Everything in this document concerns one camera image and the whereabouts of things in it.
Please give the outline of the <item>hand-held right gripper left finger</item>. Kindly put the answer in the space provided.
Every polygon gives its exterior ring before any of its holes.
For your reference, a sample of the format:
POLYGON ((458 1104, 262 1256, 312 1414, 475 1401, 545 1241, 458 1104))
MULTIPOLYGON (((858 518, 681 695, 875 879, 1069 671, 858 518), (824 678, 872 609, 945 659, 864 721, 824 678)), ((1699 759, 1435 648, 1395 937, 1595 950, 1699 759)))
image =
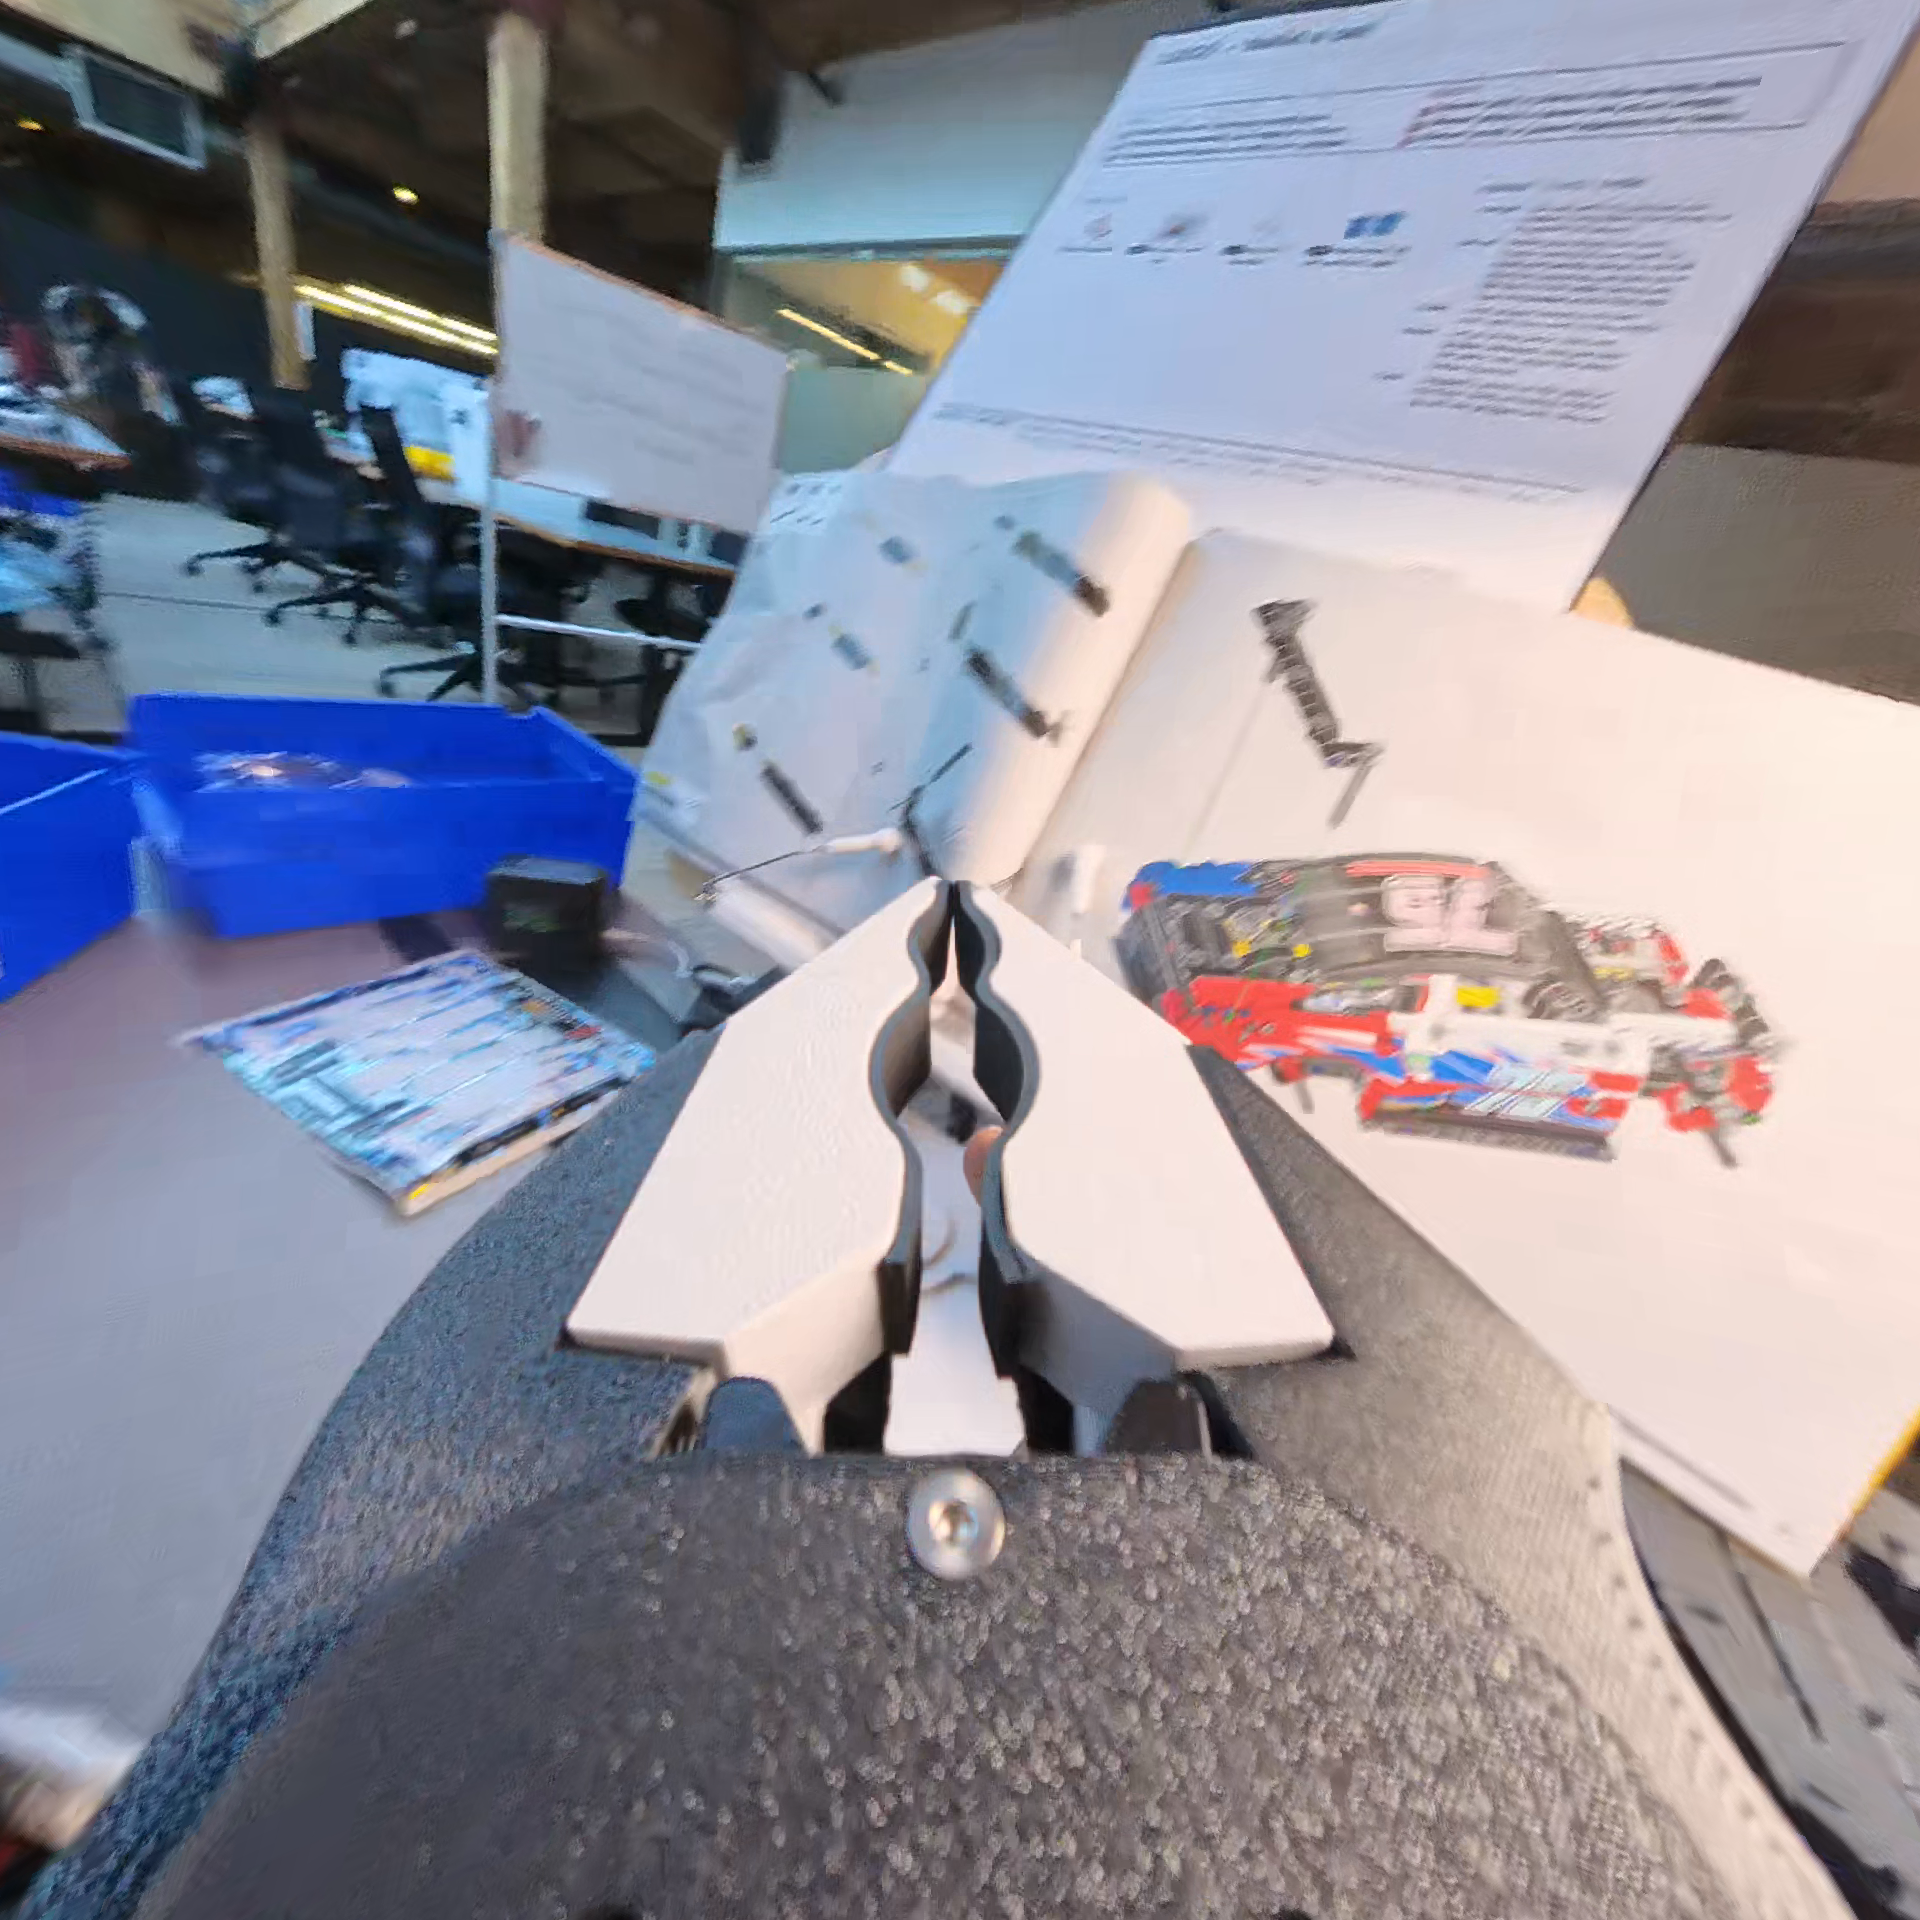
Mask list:
POLYGON ((830 1406, 912 1347, 951 887, 920 879, 727 1019, 566 1314, 591 1353, 759 1379, 808 1454, 830 1406))

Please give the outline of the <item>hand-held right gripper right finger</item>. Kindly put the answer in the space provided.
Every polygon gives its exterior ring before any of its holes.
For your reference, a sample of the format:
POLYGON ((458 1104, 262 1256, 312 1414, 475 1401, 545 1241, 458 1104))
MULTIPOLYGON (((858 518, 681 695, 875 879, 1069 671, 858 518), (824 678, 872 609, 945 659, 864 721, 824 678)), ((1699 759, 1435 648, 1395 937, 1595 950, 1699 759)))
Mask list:
POLYGON ((1035 921, 951 889, 970 1075, 998 1120, 978 1171, 976 1295, 1024 1449, 1073 1451, 1143 1384, 1337 1341, 1194 1050, 1035 921))

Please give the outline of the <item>open lego instruction booklet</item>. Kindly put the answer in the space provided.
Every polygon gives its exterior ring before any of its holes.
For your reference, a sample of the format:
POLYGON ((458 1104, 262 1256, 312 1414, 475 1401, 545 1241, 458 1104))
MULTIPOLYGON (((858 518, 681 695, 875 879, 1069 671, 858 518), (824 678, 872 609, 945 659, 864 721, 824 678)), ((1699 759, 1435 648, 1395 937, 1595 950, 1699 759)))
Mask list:
POLYGON ((1914 711, 1163 486, 785 480, 640 810, 843 930, 926 869, 1306 1130, 1808 1575, 1914 1437, 1914 711))

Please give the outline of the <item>small black timer device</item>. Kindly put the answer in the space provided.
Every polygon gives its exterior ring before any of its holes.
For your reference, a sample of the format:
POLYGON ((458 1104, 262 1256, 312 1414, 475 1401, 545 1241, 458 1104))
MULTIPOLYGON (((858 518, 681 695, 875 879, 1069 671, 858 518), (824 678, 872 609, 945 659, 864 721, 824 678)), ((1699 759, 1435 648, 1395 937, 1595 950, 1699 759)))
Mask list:
POLYGON ((512 854, 486 873, 477 919, 493 958, 528 976, 575 976, 608 958, 608 870, 566 856, 512 854))

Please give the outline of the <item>shiny sticker sheet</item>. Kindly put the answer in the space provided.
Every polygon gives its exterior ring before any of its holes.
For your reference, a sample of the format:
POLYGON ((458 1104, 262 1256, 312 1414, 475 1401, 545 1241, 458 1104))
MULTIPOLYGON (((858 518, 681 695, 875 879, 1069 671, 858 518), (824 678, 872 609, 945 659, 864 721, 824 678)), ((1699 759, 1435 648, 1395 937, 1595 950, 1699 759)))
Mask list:
POLYGON ((205 1024, 178 1037, 327 1157, 417 1215, 545 1151, 655 1054, 479 950, 205 1024))

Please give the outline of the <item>blue plastic bin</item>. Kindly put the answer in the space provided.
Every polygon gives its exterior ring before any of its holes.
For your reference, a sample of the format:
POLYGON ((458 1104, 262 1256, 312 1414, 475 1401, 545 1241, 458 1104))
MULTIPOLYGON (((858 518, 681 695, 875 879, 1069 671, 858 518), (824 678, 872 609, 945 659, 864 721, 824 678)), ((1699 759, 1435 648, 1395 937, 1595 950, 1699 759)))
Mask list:
POLYGON ((226 939, 475 906, 512 856, 626 866, 638 768, 544 707, 160 689, 125 746, 167 902, 226 939))
POLYGON ((137 755, 2 733, 2 1000, 135 914, 137 755))

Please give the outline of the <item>black office chair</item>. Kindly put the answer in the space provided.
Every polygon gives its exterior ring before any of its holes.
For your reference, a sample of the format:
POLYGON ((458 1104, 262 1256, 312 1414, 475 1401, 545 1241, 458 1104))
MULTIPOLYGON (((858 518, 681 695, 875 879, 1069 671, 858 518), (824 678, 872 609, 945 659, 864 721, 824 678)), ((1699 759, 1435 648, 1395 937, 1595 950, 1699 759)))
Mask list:
POLYGON ((209 561, 240 565, 253 586, 278 567, 297 567, 327 586, 343 573, 310 536, 312 489, 293 486, 286 467, 253 427, 218 423, 192 384, 176 384, 176 409, 198 503, 258 530, 249 544, 205 547, 179 561, 185 577, 198 577, 209 561))
POLYGON ((359 470, 330 456, 293 451, 282 429, 272 454, 286 480, 312 489, 310 536, 338 561, 343 577, 267 606, 262 621, 280 626, 294 613, 347 613, 344 645, 355 645, 367 617, 386 617, 415 640, 449 640, 475 653, 481 638, 477 567, 449 555, 448 530, 422 491, 390 409, 362 406, 359 429, 373 451, 373 491, 359 491, 359 470))

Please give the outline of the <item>white whiteboard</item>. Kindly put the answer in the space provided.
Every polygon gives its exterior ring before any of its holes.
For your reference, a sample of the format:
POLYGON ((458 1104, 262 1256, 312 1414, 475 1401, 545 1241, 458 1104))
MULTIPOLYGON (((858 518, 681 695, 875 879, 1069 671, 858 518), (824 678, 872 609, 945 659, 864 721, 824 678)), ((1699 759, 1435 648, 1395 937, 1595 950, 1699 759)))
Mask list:
POLYGON ((497 480, 755 530, 777 485, 789 355, 557 253, 491 238, 497 480))

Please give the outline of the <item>dark printed box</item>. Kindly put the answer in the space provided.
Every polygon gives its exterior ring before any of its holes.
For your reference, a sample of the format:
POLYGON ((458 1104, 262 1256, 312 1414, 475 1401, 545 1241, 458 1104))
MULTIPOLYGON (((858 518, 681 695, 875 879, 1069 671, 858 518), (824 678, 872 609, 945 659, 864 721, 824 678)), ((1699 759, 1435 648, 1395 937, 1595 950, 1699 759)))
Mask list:
POLYGON ((1914 1456, 1810 1575, 1623 1470, 1640 1570, 1744 1757, 1856 1915, 1917 1915, 1914 1456))

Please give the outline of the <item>white printed paper sheet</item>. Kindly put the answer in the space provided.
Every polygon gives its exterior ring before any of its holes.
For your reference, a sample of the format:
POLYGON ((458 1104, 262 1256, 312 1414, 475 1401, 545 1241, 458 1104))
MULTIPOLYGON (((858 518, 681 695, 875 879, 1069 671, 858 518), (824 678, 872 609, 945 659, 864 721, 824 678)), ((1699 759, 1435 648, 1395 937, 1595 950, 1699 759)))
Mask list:
POLYGON ((893 446, 1565 608, 1913 2, 1351 3, 1151 39, 893 446))

